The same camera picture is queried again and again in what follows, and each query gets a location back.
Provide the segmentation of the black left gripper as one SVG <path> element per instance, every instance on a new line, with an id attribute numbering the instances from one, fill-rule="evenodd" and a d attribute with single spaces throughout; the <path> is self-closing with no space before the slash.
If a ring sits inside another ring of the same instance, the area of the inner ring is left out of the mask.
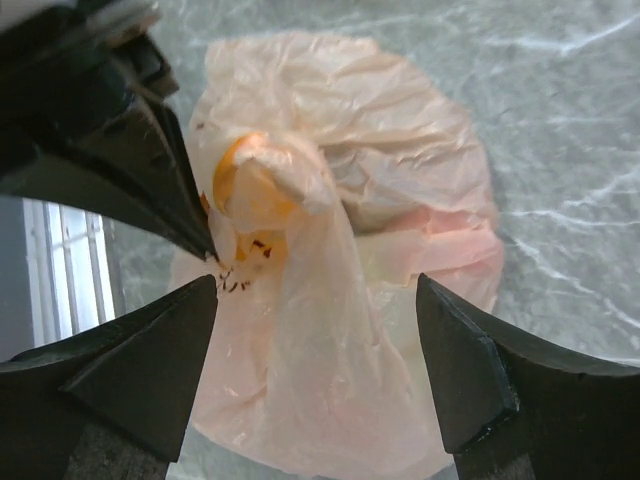
<path id="1" fill-rule="evenodd" d="M 1 5 L 1 191 L 118 220 L 216 256 L 153 1 Z"/>

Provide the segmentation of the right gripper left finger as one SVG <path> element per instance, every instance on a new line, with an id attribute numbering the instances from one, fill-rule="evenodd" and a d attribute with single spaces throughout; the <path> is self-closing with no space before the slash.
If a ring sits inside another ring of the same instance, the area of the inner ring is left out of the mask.
<path id="1" fill-rule="evenodd" d="M 162 479 L 180 455 L 217 308 L 200 277 L 1 365 L 5 479 Z"/>

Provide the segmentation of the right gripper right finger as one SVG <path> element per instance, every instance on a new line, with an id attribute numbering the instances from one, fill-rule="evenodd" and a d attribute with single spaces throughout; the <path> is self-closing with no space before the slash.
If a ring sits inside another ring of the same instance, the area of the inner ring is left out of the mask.
<path id="1" fill-rule="evenodd" d="M 462 479 L 635 479 L 639 371 L 498 319 L 427 276 L 421 348 Z"/>

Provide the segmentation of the translucent orange plastic bag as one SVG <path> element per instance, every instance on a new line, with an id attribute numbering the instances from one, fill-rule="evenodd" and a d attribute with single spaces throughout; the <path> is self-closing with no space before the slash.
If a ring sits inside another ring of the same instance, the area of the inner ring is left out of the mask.
<path id="1" fill-rule="evenodd" d="M 187 149 L 218 307 L 191 422 L 303 476 L 425 479 L 444 451 L 420 348 L 428 274 L 483 310 L 504 250 L 466 111 L 370 39 L 220 40 Z"/>

